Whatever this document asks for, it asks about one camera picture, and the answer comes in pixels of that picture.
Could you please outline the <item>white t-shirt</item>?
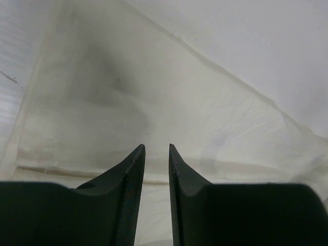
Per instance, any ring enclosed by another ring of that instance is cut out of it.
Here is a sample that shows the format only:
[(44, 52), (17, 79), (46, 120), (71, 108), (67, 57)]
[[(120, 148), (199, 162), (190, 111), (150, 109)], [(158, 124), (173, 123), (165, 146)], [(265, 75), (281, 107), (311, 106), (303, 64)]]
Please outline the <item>white t-shirt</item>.
[(146, 147), (136, 245), (172, 245), (169, 145), (218, 183), (327, 201), (327, 141), (123, 1), (57, 1), (1, 179), (75, 187)]

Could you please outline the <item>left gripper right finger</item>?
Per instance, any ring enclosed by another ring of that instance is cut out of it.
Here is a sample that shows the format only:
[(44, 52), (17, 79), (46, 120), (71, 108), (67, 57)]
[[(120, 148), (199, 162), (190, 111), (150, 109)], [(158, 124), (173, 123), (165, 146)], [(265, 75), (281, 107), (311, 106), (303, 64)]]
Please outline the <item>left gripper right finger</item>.
[(327, 211), (297, 183), (213, 184), (169, 146), (174, 245), (327, 245)]

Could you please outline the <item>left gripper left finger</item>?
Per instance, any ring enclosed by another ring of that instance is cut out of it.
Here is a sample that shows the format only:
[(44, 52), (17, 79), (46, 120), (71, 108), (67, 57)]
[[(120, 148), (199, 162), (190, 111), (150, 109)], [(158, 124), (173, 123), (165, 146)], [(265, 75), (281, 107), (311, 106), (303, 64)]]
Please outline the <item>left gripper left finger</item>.
[(140, 145), (75, 189), (2, 182), (1, 245), (133, 245), (145, 157)]

